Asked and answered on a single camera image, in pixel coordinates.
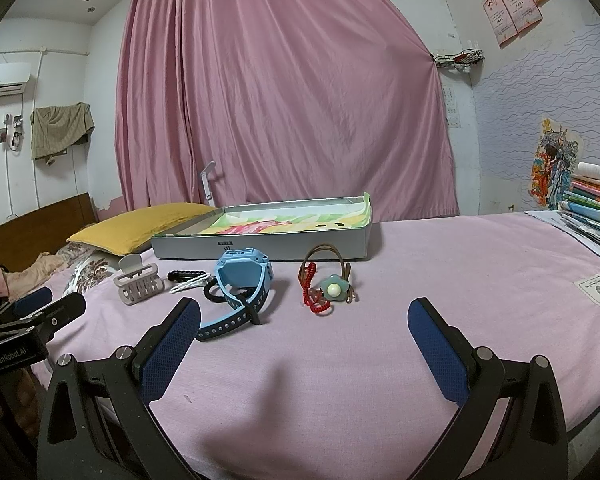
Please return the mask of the grey hair claw clip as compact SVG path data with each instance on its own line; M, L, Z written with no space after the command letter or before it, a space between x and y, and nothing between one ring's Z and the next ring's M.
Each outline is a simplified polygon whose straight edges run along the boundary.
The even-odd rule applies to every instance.
M163 279L155 263L143 263L139 254L119 260L121 274L114 278L120 300L127 306L138 304L164 291Z

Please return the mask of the black white hair clip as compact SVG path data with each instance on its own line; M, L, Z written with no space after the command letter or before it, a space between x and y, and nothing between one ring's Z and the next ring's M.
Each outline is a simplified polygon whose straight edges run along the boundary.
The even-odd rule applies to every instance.
M210 280L210 273L201 270L174 270L168 273L166 279L171 284L170 294L177 294L206 286Z

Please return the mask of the blue smart watch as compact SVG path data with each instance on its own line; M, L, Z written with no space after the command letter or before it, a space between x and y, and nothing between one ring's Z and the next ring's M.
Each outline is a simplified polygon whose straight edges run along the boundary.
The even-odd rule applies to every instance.
M232 249L215 263L213 278L204 296L216 304L228 304L228 315L201 326L202 342L228 335L247 324L260 325L260 311L268 299L274 278L268 256L257 248Z

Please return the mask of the wooden headboard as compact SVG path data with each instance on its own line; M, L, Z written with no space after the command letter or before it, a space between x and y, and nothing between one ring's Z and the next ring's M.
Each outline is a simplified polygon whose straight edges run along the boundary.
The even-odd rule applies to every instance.
M9 220L0 225L0 263L9 272L26 270L39 254L57 252L71 235L96 221L87 193Z

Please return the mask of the yellow pillow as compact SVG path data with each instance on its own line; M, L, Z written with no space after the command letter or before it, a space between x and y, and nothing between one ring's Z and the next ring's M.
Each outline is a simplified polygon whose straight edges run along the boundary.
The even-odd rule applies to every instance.
M140 208L87 226L69 236L67 242L87 244L123 257L145 246L155 234L210 211L213 211L212 207L195 203Z

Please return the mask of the pink bed sheet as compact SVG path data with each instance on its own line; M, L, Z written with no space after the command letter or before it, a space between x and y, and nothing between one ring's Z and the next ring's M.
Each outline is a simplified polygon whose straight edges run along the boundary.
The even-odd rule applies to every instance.
M213 479L404 479L455 412L406 325L425 297L473 346L547 356L566 423L600 406L600 257L528 216L491 214L373 227L352 266L358 300L320 318L298 266L278 262L263 323L192 344L159 424Z

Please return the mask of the olive hanging cloth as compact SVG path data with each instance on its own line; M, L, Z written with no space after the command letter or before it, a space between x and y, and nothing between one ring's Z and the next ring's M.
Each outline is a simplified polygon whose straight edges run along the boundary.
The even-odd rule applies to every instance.
M95 129L91 107L84 102L32 110L31 158L55 158L74 144L90 140Z

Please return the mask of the stack of books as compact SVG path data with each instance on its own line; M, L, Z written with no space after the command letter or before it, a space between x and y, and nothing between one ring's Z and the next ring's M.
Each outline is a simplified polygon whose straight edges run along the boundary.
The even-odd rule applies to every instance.
M540 207L530 216L572 236L600 256L600 164L579 162L558 208Z

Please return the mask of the white air conditioner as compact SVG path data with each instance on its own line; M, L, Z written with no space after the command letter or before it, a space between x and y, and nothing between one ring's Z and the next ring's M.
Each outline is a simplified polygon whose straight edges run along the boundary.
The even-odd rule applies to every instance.
M0 98L20 96L26 92L31 78L31 65L28 63L0 64Z

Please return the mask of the grey shallow box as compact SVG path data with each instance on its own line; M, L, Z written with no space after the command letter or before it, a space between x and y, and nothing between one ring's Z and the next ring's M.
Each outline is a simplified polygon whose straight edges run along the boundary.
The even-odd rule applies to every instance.
M363 260L373 220L362 229L289 234L201 235L226 211L254 204L226 206L202 214L151 237L156 257L170 260L215 260L232 249L257 248L274 261L300 261L317 245L335 246L344 260Z

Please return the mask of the colourful bear towel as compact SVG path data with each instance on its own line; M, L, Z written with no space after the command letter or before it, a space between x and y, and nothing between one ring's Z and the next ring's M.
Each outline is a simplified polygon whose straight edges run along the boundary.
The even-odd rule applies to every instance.
M201 235L289 234L362 229L373 220L370 194L290 200L227 209Z

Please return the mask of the pink curtain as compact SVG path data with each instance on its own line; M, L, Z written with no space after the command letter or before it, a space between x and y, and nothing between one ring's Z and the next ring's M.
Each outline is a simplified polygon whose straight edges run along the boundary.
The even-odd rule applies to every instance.
M390 0L131 0L114 150L125 206L368 194L377 221L455 216L429 50Z

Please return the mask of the curtain tieback clip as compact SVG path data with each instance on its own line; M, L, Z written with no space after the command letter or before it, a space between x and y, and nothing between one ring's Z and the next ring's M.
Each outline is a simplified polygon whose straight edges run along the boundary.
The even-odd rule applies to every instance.
M468 72L472 66L478 65L484 60L484 55L481 49L467 48L454 54L433 54L431 58L437 68L442 70Z

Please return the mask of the wall socket switch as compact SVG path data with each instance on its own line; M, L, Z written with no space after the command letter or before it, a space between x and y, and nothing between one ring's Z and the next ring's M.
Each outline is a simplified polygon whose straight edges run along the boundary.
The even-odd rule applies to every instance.
M22 139L22 116L5 114L0 129L0 144L5 144L11 151L19 152Z

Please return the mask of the colourful wall sticker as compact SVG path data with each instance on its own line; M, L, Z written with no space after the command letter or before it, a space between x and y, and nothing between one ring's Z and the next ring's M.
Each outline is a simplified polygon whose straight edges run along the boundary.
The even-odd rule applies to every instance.
M583 140L576 132L548 117L541 119L528 187L541 208L556 210L564 200L582 152Z

